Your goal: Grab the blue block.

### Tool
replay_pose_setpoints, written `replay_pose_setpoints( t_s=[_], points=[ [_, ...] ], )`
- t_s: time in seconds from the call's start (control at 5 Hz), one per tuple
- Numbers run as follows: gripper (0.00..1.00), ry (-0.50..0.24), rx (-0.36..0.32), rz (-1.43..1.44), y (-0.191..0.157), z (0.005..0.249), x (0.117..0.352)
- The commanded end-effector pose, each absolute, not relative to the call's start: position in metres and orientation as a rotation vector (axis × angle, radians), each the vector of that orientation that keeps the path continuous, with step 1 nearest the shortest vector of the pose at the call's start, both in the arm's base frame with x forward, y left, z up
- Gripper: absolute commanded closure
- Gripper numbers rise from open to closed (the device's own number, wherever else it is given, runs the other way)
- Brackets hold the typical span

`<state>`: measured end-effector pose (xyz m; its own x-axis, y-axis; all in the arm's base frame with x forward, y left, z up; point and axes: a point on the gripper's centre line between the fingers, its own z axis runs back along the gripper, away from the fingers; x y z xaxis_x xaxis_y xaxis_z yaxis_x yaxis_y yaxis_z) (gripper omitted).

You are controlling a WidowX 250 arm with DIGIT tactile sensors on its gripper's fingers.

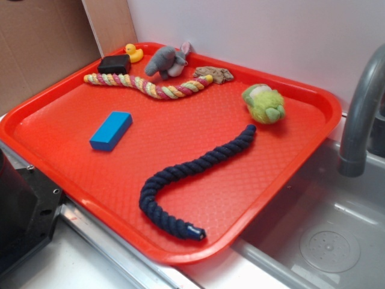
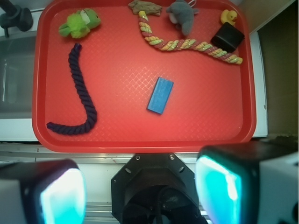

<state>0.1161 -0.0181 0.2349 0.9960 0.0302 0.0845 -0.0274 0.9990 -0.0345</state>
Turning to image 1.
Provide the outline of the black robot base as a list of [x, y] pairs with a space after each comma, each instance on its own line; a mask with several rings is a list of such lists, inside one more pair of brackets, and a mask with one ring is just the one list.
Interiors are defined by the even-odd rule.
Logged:
[[16, 169], [1, 152], [1, 277], [52, 240], [63, 190], [30, 165]]

